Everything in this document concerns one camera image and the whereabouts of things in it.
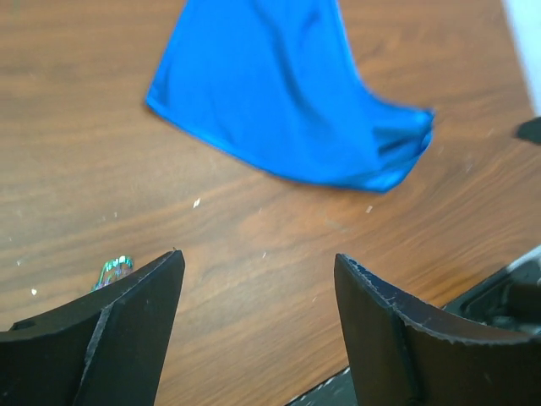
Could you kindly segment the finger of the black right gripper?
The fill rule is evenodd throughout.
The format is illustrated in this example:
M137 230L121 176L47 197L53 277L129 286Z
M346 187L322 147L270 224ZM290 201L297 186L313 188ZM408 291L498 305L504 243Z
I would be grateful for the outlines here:
M541 118L533 118L518 125L515 137L534 145L541 145Z

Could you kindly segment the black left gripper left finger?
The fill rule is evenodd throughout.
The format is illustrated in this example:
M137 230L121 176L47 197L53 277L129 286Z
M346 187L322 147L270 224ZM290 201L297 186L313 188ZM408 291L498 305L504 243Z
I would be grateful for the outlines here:
M1 333L3 405L152 405L178 308L179 250Z

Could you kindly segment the blue cloth napkin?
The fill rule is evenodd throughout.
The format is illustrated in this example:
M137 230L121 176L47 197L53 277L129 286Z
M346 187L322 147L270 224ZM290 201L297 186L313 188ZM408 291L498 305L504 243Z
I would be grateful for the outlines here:
M366 87L336 1L189 1L146 96L160 118L280 178L385 193L434 113Z

